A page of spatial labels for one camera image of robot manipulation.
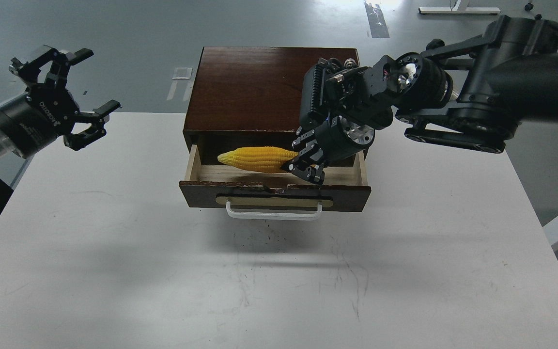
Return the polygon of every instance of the dark wooden box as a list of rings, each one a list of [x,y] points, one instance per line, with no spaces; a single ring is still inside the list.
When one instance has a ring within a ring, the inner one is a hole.
[[[204,47],[184,138],[190,151],[180,189],[190,207],[315,207],[361,212],[372,190],[363,153],[325,169],[322,187],[290,173],[221,165],[217,155],[241,146],[290,149],[296,139],[305,73],[319,58],[354,58],[354,48]]]

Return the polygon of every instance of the white handle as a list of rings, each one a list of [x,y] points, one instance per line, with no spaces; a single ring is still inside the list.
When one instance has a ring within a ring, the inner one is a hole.
[[[232,210],[232,203],[228,199],[225,203],[225,209],[228,211],[228,215],[232,218],[239,219],[281,219],[284,221],[314,221],[322,215],[322,203],[317,203],[318,210],[313,213],[294,213],[294,212],[283,212],[280,210],[264,210],[259,212],[243,211],[243,210]]]

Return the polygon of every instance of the yellow corn cob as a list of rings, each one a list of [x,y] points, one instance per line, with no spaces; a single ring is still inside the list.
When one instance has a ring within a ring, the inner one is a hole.
[[[246,146],[231,152],[223,153],[217,157],[220,163],[234,166],[241,170],[281,173],[286,161],[296,157],[298,153],[276,146]]]

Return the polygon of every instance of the desk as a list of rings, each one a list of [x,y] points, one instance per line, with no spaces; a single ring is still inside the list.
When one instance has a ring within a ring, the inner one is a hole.
[[[362,213],[186,206],[181,114],[38,153],[0,218],[0,349],[557,348],[558,263],[507,155],[368,156]]]

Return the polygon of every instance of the gray floor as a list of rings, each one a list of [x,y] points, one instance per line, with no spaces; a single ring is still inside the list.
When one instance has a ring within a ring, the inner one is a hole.
[[[380,3],[390,38],[372,38],[361,0],[0,1],[0,101],[23,89],[7,71],[9,59],[42,44],[94,50],[94,57],[71,70],[68,83],[84,110],[117,99],[122,111],[186,112],[186,84],[179,83],[169,99],[173,70],[195,71],[203,46],[355,47],[361,62],[372,65],[384,54],[421,51],[434,37],[448,43],[465,40],[496,20],[418,14],[417,7],[447,6],[446,0]],[[535,0],[531,13],[523,10],[525,3],[472,0],[471,5],[499,6],[502,14],[516,17],[540,13],[558,21],[558,1]],[[456,84],[463,78],[453,76]],[[151,132],[153,126],[139,120],[138,127]],[[538,218],[548,223],[558,215],[558,126],[525,122],[507,152]],[[6,159],[0,176],[13,182],[21,165]]]

